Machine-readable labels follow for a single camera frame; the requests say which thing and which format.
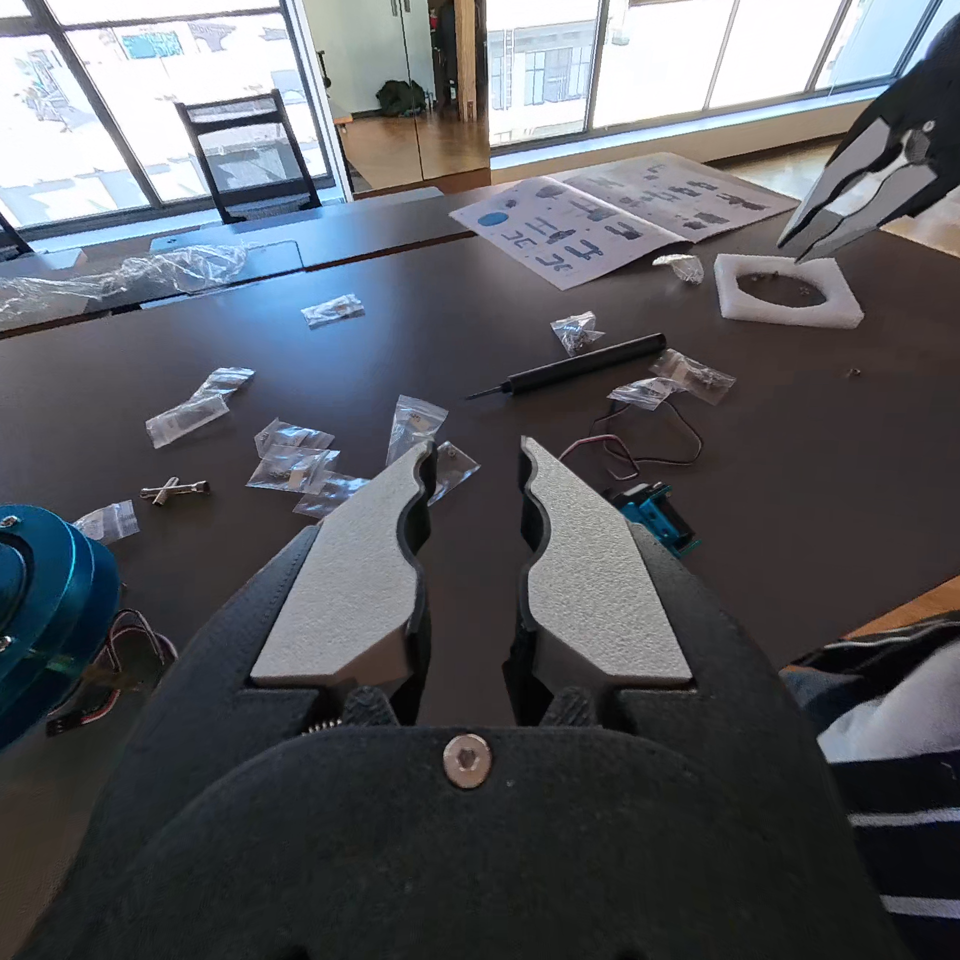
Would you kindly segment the person's white shirt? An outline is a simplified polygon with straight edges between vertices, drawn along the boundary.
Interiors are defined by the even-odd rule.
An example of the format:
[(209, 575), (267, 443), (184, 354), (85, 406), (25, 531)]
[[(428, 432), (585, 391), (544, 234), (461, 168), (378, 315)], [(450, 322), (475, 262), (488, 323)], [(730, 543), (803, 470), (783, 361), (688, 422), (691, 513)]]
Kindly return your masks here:
[(959, 749), (959, 642), (932, 654), (893, 690), (819, 733), (830, 764), (891, 761)]

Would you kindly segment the person's striped black jacket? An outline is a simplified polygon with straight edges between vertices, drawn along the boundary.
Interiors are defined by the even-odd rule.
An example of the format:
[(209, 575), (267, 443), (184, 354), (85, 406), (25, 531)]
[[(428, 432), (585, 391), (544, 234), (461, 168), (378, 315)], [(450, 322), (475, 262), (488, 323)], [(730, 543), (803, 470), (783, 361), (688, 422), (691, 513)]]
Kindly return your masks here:
[[(841, 639), (779, 671), (818, 738), (959, 642), (959, 613)], [(858, 853), (917, 958), (959, 957), (959, 749), (831, 764)]]

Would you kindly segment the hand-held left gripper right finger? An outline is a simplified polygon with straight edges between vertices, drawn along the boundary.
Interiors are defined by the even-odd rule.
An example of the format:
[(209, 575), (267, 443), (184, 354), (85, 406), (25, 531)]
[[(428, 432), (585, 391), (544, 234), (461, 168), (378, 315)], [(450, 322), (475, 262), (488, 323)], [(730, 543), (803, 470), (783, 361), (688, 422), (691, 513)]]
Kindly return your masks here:
[(531, 437), (520, 439), (523, 628), (548, 689), (682, 689), (693, 674), (634, 535), (601, 494)]

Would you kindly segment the black servo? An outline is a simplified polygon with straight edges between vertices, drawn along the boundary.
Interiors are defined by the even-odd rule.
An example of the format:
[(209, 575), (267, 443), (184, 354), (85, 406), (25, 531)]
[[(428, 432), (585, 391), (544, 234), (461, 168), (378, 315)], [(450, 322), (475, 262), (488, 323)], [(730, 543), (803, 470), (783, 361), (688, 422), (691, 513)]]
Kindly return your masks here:
[(624, 518), (644, 527), (675, 557), (683, 557), (699, 545), (690, 524), (671, 503), (672, 487), (661, 482), (639, 483), (629, 488), (604, 492), (604, 498)]

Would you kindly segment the clear bag with dark screws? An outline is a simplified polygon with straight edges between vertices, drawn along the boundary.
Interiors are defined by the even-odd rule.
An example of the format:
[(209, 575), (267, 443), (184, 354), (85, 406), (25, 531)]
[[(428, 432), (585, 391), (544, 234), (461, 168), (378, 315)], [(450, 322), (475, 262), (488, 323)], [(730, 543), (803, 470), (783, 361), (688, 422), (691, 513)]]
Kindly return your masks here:
[(722, 402), (737, 383), (737, 378), (693, 360), (672, 348), (665, 349), (654, 360), (650, 372), (674, 384), (679, 391), (711, 406)]

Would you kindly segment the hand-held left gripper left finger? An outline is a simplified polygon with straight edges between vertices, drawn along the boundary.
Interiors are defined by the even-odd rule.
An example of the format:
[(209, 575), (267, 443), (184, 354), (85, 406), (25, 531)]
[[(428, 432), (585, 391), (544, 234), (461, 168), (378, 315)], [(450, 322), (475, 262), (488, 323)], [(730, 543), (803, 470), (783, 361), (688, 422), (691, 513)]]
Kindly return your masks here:
[(249, 678), (255, 685), (405, 685), (426, 675), (417, 554), (430, 535), (437, 446), (418, 442), (318, 525)]

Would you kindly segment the clear bag with brass nuts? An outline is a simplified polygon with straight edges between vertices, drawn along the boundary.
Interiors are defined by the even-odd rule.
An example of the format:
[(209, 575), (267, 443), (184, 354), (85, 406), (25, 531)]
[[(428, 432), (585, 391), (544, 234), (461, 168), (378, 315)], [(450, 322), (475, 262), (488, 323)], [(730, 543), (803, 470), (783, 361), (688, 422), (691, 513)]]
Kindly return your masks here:
[(436, 486), (429, 505), (436, 504), (480, 469), (474, 458), (446, 440), (437, 448)]

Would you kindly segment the small clear plastic screw bag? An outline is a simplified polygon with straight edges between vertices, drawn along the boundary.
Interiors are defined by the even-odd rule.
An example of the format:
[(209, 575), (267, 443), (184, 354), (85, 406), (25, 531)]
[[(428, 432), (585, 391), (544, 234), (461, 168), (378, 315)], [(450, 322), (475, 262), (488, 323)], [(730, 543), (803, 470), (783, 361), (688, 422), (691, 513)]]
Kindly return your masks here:
[(370, 480), (365, 478), (330, 472), (317, 488), (303, 494), (294, 506), (293, 513), (321, 522), (369, 483)]
[(353, 293), (342, 294), (319, 304), (301, 309), (309, 329), (316, 330), (342, 321), (356, 319), (366, 315), (361, 299)]
[(336, 473), (341, 451), (274, 445), (261, 456), (246, 486), (286, 493), (313, 494)]
[(604, 331), (596, 327), (593, 311), (557, 319), (551, 322), (550, 328), (570, 358), (589, 352), (605, 336)]
[(126, 499), (92, 510), (72, 523), (90, 541), (109, 546), (140, 532), (134, 502)]
[(263, 459), (275, 448), (299, 450), (328, 450), (334, 436), (322, 430), (316, 430), (281, 421), (277, 417), (255, 434), (254, 443), (257, 455)]

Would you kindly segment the open white instruction booklet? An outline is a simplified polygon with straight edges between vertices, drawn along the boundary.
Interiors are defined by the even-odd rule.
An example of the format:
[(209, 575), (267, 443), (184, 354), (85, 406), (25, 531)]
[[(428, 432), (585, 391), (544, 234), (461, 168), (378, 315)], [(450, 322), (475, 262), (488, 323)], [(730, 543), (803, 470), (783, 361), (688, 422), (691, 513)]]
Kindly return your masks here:
[(675, 153), (526, 178), (450, 213), (558, 290), (668, 247), (793, 210), (789, 198)]

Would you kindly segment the long twisted clear plastic bag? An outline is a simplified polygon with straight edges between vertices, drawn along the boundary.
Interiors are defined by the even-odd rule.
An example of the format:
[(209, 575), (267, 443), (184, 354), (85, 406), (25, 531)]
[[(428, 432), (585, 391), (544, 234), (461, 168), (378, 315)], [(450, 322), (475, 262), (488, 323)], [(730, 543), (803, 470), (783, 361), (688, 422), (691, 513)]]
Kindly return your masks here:
[(246, 386), (256, 372), (249, 367), (215, 368), (184, 402), (145, 423), (155, 450), (172, 445), (186, 435), (207, 426), (230, 412), (229, 398)]

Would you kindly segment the white foam square with hole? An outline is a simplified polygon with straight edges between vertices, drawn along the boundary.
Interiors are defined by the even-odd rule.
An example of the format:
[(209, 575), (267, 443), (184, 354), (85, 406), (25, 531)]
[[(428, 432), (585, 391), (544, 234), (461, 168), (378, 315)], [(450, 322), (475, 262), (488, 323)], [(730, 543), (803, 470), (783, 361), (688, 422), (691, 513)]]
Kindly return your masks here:
[[(824, 301), (787, 306), (760, 299), (743, 290), (739, 281), (749, 275), (795, 280), (818, 290)], [(797, 263), (788, 257), (717, 254), (714, 277), (721, 316), (730, 321), (783, 327), (855, 330), (865, 313), (834, 258)]]

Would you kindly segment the black chair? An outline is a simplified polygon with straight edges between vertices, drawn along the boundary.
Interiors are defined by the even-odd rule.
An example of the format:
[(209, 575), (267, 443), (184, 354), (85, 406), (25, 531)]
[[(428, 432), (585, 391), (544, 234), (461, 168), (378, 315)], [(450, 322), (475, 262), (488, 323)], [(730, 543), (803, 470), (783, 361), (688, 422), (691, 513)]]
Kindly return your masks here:
[(174, 106), (224, 224), (321, 207), (279, 90)]

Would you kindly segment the dark green bag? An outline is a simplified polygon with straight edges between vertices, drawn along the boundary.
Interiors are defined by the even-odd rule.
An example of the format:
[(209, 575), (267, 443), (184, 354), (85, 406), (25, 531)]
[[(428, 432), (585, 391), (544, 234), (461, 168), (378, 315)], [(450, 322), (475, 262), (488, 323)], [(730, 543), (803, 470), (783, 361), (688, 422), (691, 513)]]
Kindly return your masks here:
[(388, 118), (414, 117), (427, 110), (426, 91), (415, 80), (389, 79), (376, 92), (379, 113)]

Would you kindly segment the black screwdriver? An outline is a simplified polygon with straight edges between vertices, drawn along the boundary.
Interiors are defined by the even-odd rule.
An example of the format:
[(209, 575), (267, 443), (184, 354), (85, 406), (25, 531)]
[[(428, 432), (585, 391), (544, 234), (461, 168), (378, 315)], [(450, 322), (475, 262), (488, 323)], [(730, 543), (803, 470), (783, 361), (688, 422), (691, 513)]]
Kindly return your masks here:
[(667, 341), (663, 333), (650, 334), (511, 374), (497, 386), (474, 392), (465, 400), (471, 402), (492, 395), (514, 397), (528, 394), (575, 378), (640, 361), (660, 354), (666, 348)]

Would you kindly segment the large clear plastic wrap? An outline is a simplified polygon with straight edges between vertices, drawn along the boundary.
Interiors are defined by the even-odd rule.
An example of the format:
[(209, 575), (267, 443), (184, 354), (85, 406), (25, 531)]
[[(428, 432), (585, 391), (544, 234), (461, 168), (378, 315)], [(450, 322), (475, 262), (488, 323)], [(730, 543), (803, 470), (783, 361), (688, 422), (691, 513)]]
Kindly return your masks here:
[(119, 264), (65, 277), (2, 277), (2, 329), (83, 315), (129, 296), (192, 294), (236, 281), (248, 245), (195, 245), (124, 258)]

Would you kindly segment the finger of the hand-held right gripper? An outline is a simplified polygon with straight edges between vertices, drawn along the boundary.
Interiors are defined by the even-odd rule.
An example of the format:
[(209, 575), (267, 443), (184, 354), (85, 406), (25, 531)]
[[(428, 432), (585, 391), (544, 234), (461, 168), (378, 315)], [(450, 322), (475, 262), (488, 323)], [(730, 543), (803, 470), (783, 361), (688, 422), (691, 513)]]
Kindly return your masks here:
[[(898, 159), (898, 141), (891, 133), (891, 126), (882, 118), (875, 118), (867, 122), (860, 131), (851, 129), (834, 154), (826, 162), (813, 186), (793, 211), (775, 246), (779, 250), (797, 250), (795, 240), (798, 228), (803, 228), (810, 221), (810, 213), (804, 212), (804, 202), (810, 191), (816, 185), (825, 168), (829, 164), (839, 162), (843, 172), (853, 171), (878, 173)], [(836, 221), (841, 215), (829, 214), (831, 221)]]
[[(849, 193), (857, 194), (864, 182), (872, 188), (870, 196), (832, 221), (831, 205)], [(803, 203), (803, 212), (811, 217), (794, 237), (798, 243), (794, 261), (806, 263), (833, 257), (864, 235), (911, 214), (929, 193), (938, 193), (940, 186), (940, 177), (927, 163), (895, 161), (870, 174), (843, 172), (839, 162), (828, 164)]]

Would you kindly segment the metal cross wrench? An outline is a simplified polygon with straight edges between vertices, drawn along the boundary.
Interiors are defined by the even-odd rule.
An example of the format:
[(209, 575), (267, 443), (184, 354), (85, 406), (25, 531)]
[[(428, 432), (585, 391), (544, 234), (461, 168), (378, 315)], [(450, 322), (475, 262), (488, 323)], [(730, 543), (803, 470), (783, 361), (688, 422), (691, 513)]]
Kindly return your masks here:
[(177, 497), (186, 496), (207, 496), (211, 492), (208, 481), (198, 481), (190, 484), (182, 484), (179, 478), (171, 477), (163, 486), (143, 487), (140, 489), (138, 497), (144, 501), (149, 501), (153, 506), (163, 506), (170, 500)]

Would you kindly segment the clear bag with silver nuts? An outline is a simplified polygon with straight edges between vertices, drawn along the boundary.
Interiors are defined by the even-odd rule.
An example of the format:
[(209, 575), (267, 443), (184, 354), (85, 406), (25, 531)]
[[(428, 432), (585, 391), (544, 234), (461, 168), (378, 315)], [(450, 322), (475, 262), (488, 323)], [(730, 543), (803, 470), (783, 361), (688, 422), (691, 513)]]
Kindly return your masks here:
[(685, 390), (684, 386), (672, 378), (655, 376), (617, 387), (607, 395), (607, 398), (612, 403), (632, 405), (652, 412), (674, 394)]

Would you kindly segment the clear bag with silver screws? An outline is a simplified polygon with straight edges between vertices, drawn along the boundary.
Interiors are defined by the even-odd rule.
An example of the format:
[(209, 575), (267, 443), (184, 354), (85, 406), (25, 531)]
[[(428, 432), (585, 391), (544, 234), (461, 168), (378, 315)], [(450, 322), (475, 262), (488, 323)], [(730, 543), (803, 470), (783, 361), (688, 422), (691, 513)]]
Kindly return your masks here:
[(444, 407), (401, 394), (393, 410), (386, 466), (399, 460), (417, 444), (435, 438), (449, 416)]

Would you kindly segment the dark brown desk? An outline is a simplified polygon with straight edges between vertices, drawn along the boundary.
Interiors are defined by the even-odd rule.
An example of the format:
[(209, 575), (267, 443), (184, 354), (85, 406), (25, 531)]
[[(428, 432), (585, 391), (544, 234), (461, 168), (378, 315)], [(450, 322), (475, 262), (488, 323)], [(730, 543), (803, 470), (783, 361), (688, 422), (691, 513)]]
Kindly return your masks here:
[[(958, 261), (884, 232), (838, 254), (856, 329), (721, 316), (631, 265), (550, 288), (478, 237), (2, 342), (2, 505), (72, 524), (133, 502), (113, 656), (2, 827), (2, 877), (41, 862), (41, 815), (79, 807), (78, 850), (15, 958), (917, 958), (858, 852), (786, 666), (958, 571)], [(366, 315), (302, 309), (355, 294)], [(583, 354), (662, 333), (736, 378), (712, 406), (613, 403), (654, 356), (511, 396), (471, 394), (570, 358), (551, 323), (592, 311)], [(146, 422), (215, 369), (255, 376), (229, 412), (154, 449)], [(846, 378), (851, 368), (858, 378)], [(430, 659), (414, 725), (377, 690), (344, 716), (210, 677), (224, 606), (265, 599), (320, 522), (246, 486), (275, 418), (334, 436), (335, 474), (386, 465), (400, 395), (448, 411), (481, 468), (433, 506), (416, 554)], [(721, 690), (570, 686), (517, 722), (520, 465), (531, 437), (596, 493), (657, 482), (699, 544), (680, 561), (771, 669)], [(207, 481), (163, 506), (143, 488)], [(69, 709), (66, 702), (60, 709)]]

